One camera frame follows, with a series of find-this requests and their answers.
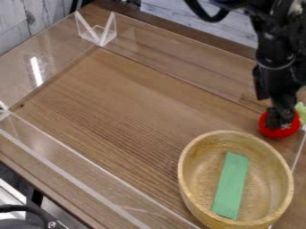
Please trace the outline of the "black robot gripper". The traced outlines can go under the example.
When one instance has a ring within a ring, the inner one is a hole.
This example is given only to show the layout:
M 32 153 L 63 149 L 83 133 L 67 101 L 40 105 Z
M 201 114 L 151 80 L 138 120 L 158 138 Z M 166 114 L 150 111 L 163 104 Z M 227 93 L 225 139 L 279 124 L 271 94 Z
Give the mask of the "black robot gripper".
M 253 69 L 255 97 L 270 99 L 266 127 L 287 129 L 295 118 L 297 93 L 306 86 L 306 56 L 294 56 L 283 62 L 257 57 Z

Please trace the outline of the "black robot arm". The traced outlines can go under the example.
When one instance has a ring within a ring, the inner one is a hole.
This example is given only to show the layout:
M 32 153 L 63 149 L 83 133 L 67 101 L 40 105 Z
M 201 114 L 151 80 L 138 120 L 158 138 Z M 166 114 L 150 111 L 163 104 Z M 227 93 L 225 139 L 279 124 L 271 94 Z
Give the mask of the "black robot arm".
M 270 100 L 265 126 L 291 125 L 297 93 L 306 86 L 306 0 L 215 0 L 227 9 L 245 8 L 257 35 L 255 96 Z

